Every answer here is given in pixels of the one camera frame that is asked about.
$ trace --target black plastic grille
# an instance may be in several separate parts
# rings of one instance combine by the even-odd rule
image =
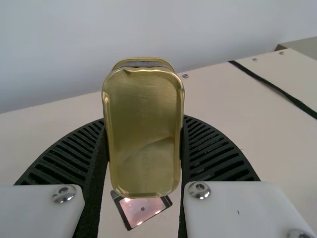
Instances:
[[[185,116],[181,138],[182,194],[190,181],[254,181],[259,177],[240,149],[212,126]],[[66,135],[48,148],[15,185],[78,184],[86,202],[74,238],[96,238],[106,166],[104,120]],[[181,198],[179,238],[186,238]]]

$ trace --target beige panel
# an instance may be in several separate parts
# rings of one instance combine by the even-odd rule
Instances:
[[[298,41],[290,41],[281,43],[278,47],[291,48],[306,56],[309,56],[317,60],[317,37],[310,37],[306,39],[301,39]]]
[[[316,60],[293,49],[285,49],[237,62],[317,111]]]

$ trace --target white table surface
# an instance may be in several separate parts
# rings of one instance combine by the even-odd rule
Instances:
[[[315,106],[317,94],[312,85],[317,82],[314,74],[317,61],[291,49],[283,51],[283,59],[274,52],[256,56],[257,62],[252,61],[254,57],[239,62],[247,67],[253,65],[259,75],[265,72],[266,79],[278,78],[281,88],[291,84],[294,96]],[[227,135],[242,150],[260,179],[279,186],[317,232],[317,121],[229,63],[187,74],[189,78],[183,79],[185,114]],[[102,116],[100,92],[0,114],[0,185],[14,184],[49,146]],[[110,199],[108,176],[107,172],[100,238],[177,237],[180,187],[170,196],[171,208],[127,232]]]

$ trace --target metal bolt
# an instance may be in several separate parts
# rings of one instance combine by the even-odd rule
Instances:
[[[287,233],[287,238],[314,238],[311,234],[300,229],[293,229]]]
[[[55,203],[64,203],[70,201],[76,195],[76,187],[73,185],[63,185],[56,189],[52,196]]]
[[[189,194],[201,200],[206,199],[211,194],[210,187],[204,182],[193,182],[188,187]]]

